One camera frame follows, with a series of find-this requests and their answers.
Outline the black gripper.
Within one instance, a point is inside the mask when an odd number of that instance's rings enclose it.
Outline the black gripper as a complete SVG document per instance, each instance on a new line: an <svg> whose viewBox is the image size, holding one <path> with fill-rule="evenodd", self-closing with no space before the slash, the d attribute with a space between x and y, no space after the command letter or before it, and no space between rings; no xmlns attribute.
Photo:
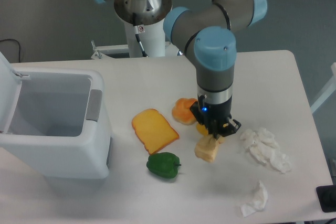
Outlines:
<svg viewBox="0 0 336 224"><path fill-rule="evenodd" d="M229 136L239 130L240 122L232 118L231 107L232 98L221 104L210 104L205 102L203 96L190 107L197 122L208 129L208 147L214 147L214 138L218 140L221 136Z"/></svg>

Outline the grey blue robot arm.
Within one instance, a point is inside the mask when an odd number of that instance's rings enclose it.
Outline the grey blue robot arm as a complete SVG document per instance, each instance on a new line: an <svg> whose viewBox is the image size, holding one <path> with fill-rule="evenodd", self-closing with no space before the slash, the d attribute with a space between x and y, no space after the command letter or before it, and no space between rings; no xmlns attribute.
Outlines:
<svg viewBox="0 0 336 224"><path fill-rule="evenodd" d="M234 32L263 19L267 0L211 0L193 12L172 0L96 0L114 2L124 23L129 56L162 57L166 41L195 67L197 101L191 112L215 139L235 134L231 116L236 39Z"/></svg>

